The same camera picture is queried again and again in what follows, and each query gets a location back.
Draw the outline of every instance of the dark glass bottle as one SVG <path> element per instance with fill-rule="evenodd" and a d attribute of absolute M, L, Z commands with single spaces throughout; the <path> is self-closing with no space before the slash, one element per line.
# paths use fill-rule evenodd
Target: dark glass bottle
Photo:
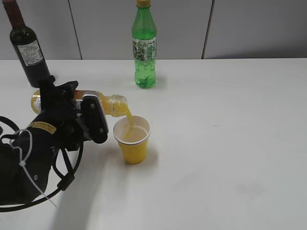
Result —
<path fill-rule="evenodd" d="M 12 25 L 10 39 L 30 84 L 39 88 L 39 81 L 51 79 L 35 32 L 24 24 L 16 0 L 2 0 Z"/>

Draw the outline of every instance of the yellow cup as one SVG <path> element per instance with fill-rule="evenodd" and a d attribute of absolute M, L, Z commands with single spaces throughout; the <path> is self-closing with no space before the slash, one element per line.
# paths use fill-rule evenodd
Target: yellow cup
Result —
<path fill-rule="evenodd" d="M 150 126 L 145 118 L 132 116 L 133 132 L 129 133 L 129 138 L 127 138 L 128 125 L 129 120 L 126 117 L 117 121 L 113 134 L 121 147 L 125 161 L 130 164 L 138 164 L 146 157 Z"/>

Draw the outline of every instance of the green bottle label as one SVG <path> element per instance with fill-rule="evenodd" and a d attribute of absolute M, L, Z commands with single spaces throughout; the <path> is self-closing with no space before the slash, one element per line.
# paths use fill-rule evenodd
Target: green bottle label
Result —
<path fill-rule="evenodd" d="M 133 39 L 134 59 L 139 61 L 150 61 L 156 57 L 157 43 L 154 37 L 151 40 Z"/>

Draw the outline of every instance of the robotic arm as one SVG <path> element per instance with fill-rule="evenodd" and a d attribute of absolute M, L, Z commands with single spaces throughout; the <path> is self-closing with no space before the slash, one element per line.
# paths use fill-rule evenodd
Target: robotic arm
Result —
<path fill-rule="evenodd" d="M 103 107 L 98 96 L 84 94 L 81 109 L 73 103 L 73 94 L 78 86 L 77 81 L 67 82 L 55 87 L 52 82 L 44 81 L 40 84 L 42 112 L 20 134 L 3 135 L 0 138 L 0 205 L 16 205 L 15 207 L 0 207 L 0 212 L 15 211 L 42 203 L 47 198 L 33 201 L 41 192 L 29 180 L 22 164 L 30 146 L 30 132 L 32 136 L 32 150 L 25 163 L 29 176 L 41 191 L 45 191 L 51 167 L 61 178 L 58 188 L 48 195 L 53 197 L 60 190 L 64 191 L 74 180 L 83 152 L 83 142 L 93 140 L 104 143 L 107 139 L 108 127 Z M 11 120 L 0 117 L 0 122 L 10 126 L 15 132 L 18 126 Z M 11 145 L 4 144 L 3 139 L 13 139 Z M 67 151 L 79 149 L 79 156 L 74 168 Z M 56 160 L 61 150 L 68 170 L 63 175 L 56 168 Z"/>

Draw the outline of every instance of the yellow bottle cap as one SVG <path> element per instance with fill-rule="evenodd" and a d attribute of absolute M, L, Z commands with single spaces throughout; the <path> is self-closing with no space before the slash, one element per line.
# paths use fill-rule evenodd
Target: yellow bottle cap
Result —
<path fill-rule="evenodd" d="M 150 0 L 137 0 L 136 5 L 140 8 L 150 7 Z"/>

